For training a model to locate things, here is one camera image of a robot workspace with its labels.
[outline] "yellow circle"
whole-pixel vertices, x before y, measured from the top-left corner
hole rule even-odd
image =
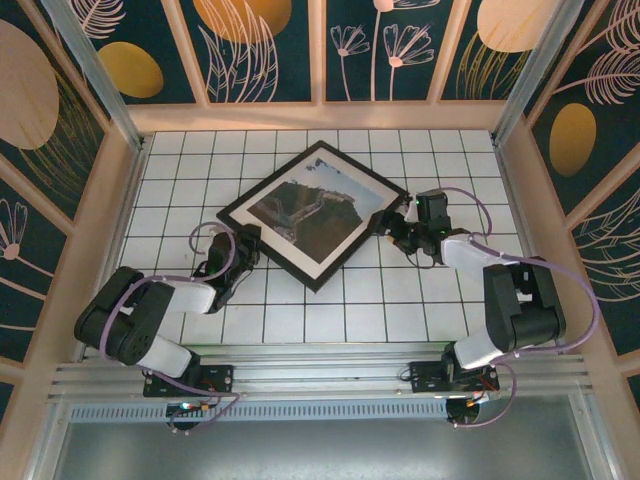
[[[260,28],[264,19],[274,37],[289,23],[291,0],[193,0],[198,15],[213,33],[234,43],[256,43],[264,39],[251,20]]]
[[[164,86],[162,70],[143,49],[127,42],[105,45],[98,52],[116,88],[130,97],[149,98]]]
[[[551,165],[563,177],[580,171],[596,142],[596,119],[589,108],[570,103],[556,116],[551,127]]]

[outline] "tile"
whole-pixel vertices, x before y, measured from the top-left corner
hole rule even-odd
[[[167,313],[158,328],[158,335],[172,342],[180,343],[183,324],[184,313]]]
[[[385,305],[390,342],[426,342],[427,324],[421,303]]]
[[[499,177],[498,160],[493,153],[467,153],[472,177]]]
[[[276,153],[276,170],[293,160],[296,155],[297,153]]]
[[[172,207],[202,207],[206,180],[176,180],[171,196]]]
[[[151,153],[180,153],[184,132],[157,132],[153,138]]]
[[[302,153],[307,148],[306,130],[279,130],[277,135],[277,153]]]
[[[144,180],[136,207],[168,207],[173,192],[173,180]]]
[[[430,342],[449,342],[467,336],[462,304],[425,303],[424,313]]]
[[[487,210],[493,222],[493,233],[517,233],[509,205],[487,205]]]
[[[434,152],[464,152],[458,130],[431,130]]]
[[[169,209],[164,235],[167,237],[188,237],[200,224],[202,207],[172,207]]]
[[[329,279],[318,293],[313,293],[308,288],[305,292],[306,303],[343,303],[344,302],[344,286],[342,281],[342,270],[338,270],[333,277]]]
[[[209,180],[204,204],[207,207],[226,207],[238,198],[240,180]]]
[[[249,153],[245,154],[242,162],[242,178],[263,179],[274,171],[275,154]]]
[[[304,303],[304,285],[284,270],[270,270],[267,303]]]
[[[247,132],[247,142],[244,145],[244,153],[275,153],[275,131],[251,131]]]
[[[262,343],[263,306],[229,305],[224,317],[222,343],[246,345]]]
[[[183,345],[211,345],[222,340],[224,308],[212,315],[187,313],[182,332]]]
[[[469,335],[473,335],[486,328],[484,303],[465,303],[463,307]]]
[[[464,228],[470,232],[482,232],[480,212],[475,205],[449,205],[447,212],[451,217],[452,228]]]
[[[349,156],[356,162],[364,165],[367,168],[371,168],[371,154],[370,153],[350,153]]]
[[[206,179],[210,166],[211,155],[182,155],[177,178]]]
[[[484,204],[506,205],[509,203],[501,178],[474,178],[473,187],[476,196]]]
[[[209,178],[240,178],[242,154],[230,153],[213,155]]]
[[[166,219],[166,208],[136,208],[133,212],[129,236],[161,237]]]
[[[261,178],[243,178],[240,180],[240,195],[244,195],[261,181]]]
[[[319,140],[338,148],[338,132],[336,130],[309,130],[307,135],[308,146],[313,146]]]
[[[132,268],[156,268],[160,238],[127,238],[120,265]]]
[[[453,268],[420,270],[425,302],[459,302],[458,278]]]
[[[372,152],[400,152],[398,130],[369,130]]]
[[[377,268],[344,270],[346,303],[382,303],[382,283]]]
[[[305,343],[340,343],[344,336],[344,306],[307,305]]]
[[[429,130],[400,130],[403,152],[433,152]]]
[[[264,343],[302,343],[304,305],[267,305]]]
[[[391,243],[390,237],[380,237],[379,241],[380,262],[383,267],[411,267],[407,256]]]
[[[465,302],[484,302],[484,285],[464,272],[458,272],[458,283]]]
[[[367,130],[340,130],[338,145],[345,153],[369,152],[369,132]]]
[[[489,235],[487,239],[489,247],[499,252],[522,256],[522,246],[518,235]]]
[[[401,153],[372,153],[373,171],[383,177],[404,177],[404,165]]]
[[[347,260],[344,266],[346,268],[379,267],[380,252],[378,251],[378,239],[376,237],[368,238],[358,251]]]
[[[420,279],[415,268],[383,268],[385,303],[422,303]]]
[[[460,130],[465,152],[493,152],[491,137],[486,130]]]
[[[176,178],[180,155],[149,155],[145,180],[173,180]]]
[[[411,195],[438,188],[440,188],[440,183],[437,178],[407,178],[407,190]]]
[[[243,153],[245,132],[217,132],[213,153]]]
[[[213,152],[213,142],[216,139],[216,132],[187,132],[184,137],[182,154],[185,153],[208,153]]]
[[[464,153],[436,153],[439,177],[468,177],[469,168]]]
[[[407,177],[437,177],[433,153],[403,153]]]
[[[440,179],[440,188],[455,187],[474,194],[473,185],[471,184],[471,178],[463,177],[443,177]],[[475,205],[476,201],[473,198],[467,197],[463,193],[452,192],[445,190],[449,205]]]
[[[267,271],[254,270],[251,275],[238,286],[236,293],[229,300],[229,305],[264,304],[267,289]]]
[[[158,268],[181,268],[188,270],[193,267],[195,254],[189,248],[186,237],[165,237],[162,239]]]
[[[347,305],[347,342],[386,342],[383,305]]]

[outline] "landscape photo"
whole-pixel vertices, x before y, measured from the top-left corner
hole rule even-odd
[[[321,264],[383,204],[382,197],[317,158],[248,211]]]

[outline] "black mounting plate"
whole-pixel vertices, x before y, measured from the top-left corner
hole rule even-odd
[[[203,365],[200,367],[200,382],[195,388],[209,390],[212,386],[216,392],[230,393],[233,387],[233,365]],[[164,380],[152,375],[147,377],[142,390],[142,396],[147,398],[185,398],[206,397],[184,390],[166,383]]]
[[[449,382],[442,362],[411,362],[409,380],[413,393],[479,392],[500,390],[496,369],[485,367],[477,376]]]

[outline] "white tile floor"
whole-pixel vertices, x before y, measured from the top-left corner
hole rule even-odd
[[[475,192],[497,233],[489,245],[522,253],[487,132],[166,132],[155,136],[121,263],[188,275],[204,259],[187,245],[191,230],[317,140],[411,192]],[[466,197],[453,193],[449,202],[454,227],[486,225]],[[448,341],[484,321],[482,285],[444,267],[417,270],[385,239],[367,240],[317,294],[266,258],[258,267],[223,311],[172,315],[161,333],[185,345]]]

